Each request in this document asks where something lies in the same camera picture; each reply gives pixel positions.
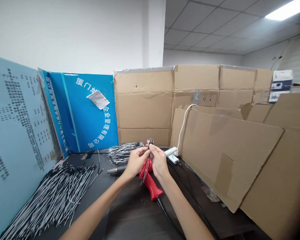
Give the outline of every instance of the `finger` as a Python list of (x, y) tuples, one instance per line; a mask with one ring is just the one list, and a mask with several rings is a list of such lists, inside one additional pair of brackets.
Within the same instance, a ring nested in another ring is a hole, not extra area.
[(140, 160), (144, 162), (149, 157), (149, 154), (150, 154), (150, 150), (145, 151), (145, 153), (141, 157), (139, 157)]
[(154, 157), (156, 157), (156, 158), (160, 157), (160, 155), (154, 145), (150, 144), (149, 148), (150, 148), (150, 151), (152, 152), (152, 154), (154, 155)]
[(147, 147), (140, 147), (140, 148), (136, 149), (136, 152), (137, 152), (138, 156), (141, 156), (147, 150), (148, 150)]
[(159, 147), (157, 147), (157, 146), (155, 146), (155, 145), (153, 145), (153, 146), (154, 146), (154, 148), (157, 150), (157, 152), (158, 152), (159, 154), (164, 153), (164, 151), (163, 151), (162, 149), (160, 149)]

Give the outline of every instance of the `cable bundle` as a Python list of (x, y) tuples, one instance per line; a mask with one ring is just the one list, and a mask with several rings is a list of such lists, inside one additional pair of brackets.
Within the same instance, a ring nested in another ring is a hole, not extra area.
[(99, 175), (98, 173), (88, 185), (96, 167), (93, 164), (78, 168), (70, 165), (50, 170), (32, 197), (3, 231), (0, 240), (33, 239), (49, 226), (60, 227), (69, 219), (71, 225), (80, 199)]
[(144, 147), (143, 142), (136, 143), (127, 143), (117, 147), (109, 148), (108, 155), (110, 157), (110, 161), (114, 164), (124, 163), (129, 160), (129, 156), (132, 150), (137, 149), (139, 147)]

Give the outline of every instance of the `light blue board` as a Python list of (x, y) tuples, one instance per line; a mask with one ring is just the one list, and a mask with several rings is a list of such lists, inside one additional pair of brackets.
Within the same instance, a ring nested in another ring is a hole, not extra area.
[(37, 70), (0, 58), (0, 234), (56, 163), (57, 152)]
[[(112, 75), (51, 73), (39, 69), (45, 85), (51, 81), (53, 96), (44, 86), (63, 152), (85, 152), (117, 146), (118, 127)], [(89, 98), (99, 90), (110, 102), (99, 109)], [(62, 128), (64, 137), (58, 131)]]

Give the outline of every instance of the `dark table surface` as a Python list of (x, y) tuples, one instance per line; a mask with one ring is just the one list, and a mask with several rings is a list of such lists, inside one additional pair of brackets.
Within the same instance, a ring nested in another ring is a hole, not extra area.
[[(98, 162), (98, 155), (90, 155), (90, 159), (81, 160), (82, 155), (72, 155), (69, 162), (74, 166), (82, 165), (85, 161), (87, 164)], [(90, 189), (82, 198), (78, 205), (74, 220), (77, 219), (114, 181), (116, 177), (107, 174), (109, 168), (114, 167), (110, 163), (107, 154), (100, 154), (100, 166), (104, 168), (103, 172), (97, 177)], [(168, 165), (171, 176), (175, 179), (182, 193), (202, 218), (193, 198), (184, 187), (175, 171)], [(177, 173), (186, 184), (189, 184), (184, 170), (174, 166)], [(226, 238), (252, 231), (257, 228), (255, 223), (249, 219), (240, 209), (235, 214), (231, 213), (227, 207), (222, 207), (220, 203), (211, 202), (201, 187), (203, 183), (192, 171), (184, 167), (187, 171), (194, 195), (205, 213), (206, 217), (215, 228), (220, 238)], [(151, 173), (157, 186), (162, 189), (157, 179)], [(167, 196), (163, 193), (161, 201), (177, 228), (181, 231), (181, 226), (176, 218), (173, 208)], [(51, 227), (37, 236), (36, 240), (41, 239), (58, 239), (68, 228), (69, 222), (65, 227)], [(150, 193), (146, 187), (140, 186), (140, 180), (135, 177), (118, 195), (111, 204), (109, 210), (105, 213), (102, 221), (92, 234), (90, 239), (181, 239), (175, 229), (169, 223), (162, 209), (157, 202), (152, 202)]]

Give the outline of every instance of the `red heat gun handle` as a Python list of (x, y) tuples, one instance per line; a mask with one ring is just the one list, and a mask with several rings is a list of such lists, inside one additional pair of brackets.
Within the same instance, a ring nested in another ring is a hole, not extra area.
[[(151, 160), (150, 160), (149, 164), (150, 164), (149, 165), (149, 171), (152, 171)], [(144, 172), (145, 172), (145, 168), (142, 166), (141, 171), (139, 172), (139, 178), (140, 178), (141, 181), (143, 179)], [(149, 173), (147, 173), (147, 174), (148, 174), (148, 176), (146, 176), (145, 185), (146, 185), (147, 189), (150, 192), (151, 201), (155, 201), (163, 193), (163, 191), (157, 187), (157, 185), (154, 182), (154, 180), (152, 179), (151, 175)]]

